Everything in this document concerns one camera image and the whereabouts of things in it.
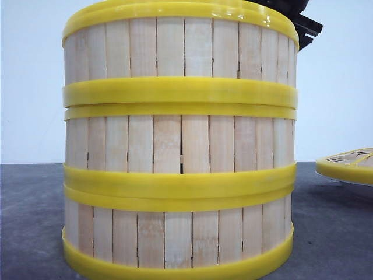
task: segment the yellow plastic rim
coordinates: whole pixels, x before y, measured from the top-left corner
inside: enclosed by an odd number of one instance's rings
[[[238,103],[297,108],[297,89],[261,80],[142,77],[90,80],[64,87],[64,106],[113,103]]]
[[[293,23],[281,13],[242,0],[110,0],[86,7],[74,14],[63,32],[62,44],[74,32],[85,27],[115,20],[153,17],[192,17],[234,20],[283,33],[299,48]]]
[[[82,254],[65,238],[62,230],[67,263],[91,280],[254,280],[278,269],[289,258],[293,249],[294,227],[289,237],[276,248],[262,255],[231,264],[187,269],[137,268],[112,264]]]
[[[145,212],[195,212],[278,200],[294,189],[296,164],[231,173],[124,173],[64,166],[65,195],[95,207]]]
[[[295,120],[294,109],[287,107],[227,103],[120,103],[68,108],[65,121],[72,118],[138,115],[203,115],[287,118]]]
[[[145,77],[64,88],[65,119],[127,115],[218,115],[295,119],[297,89],[246,79]]]
[[[357,152],[359,150],[352,150],[346,153]],[[333,156],[328,156],[316,161],[316,170],[319,174],[333,179],[341,181],[347,181],[351,183],[369,184],[373,185],[373,168],[368,166],[359,166],[360,160],[353,162],[352,164],[341,164],[333,163],[328,161],[329,158],[334,156],[344,155],[341,153]]]

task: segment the white backdrop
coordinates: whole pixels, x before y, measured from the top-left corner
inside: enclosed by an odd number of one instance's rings
[[[1,163],[61,163],[61,32],[95,0],[1,1]],[[310,0],[324,24],[298,55],[296,159],[373,146],[373,1]]]

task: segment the concrete floor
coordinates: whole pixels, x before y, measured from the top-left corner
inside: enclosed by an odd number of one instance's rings
[[[265,280],[373,279],[373,201],[299,163],[294,250]],[[61,164],[1,166],[1,279],[84,279],[64,262]]]

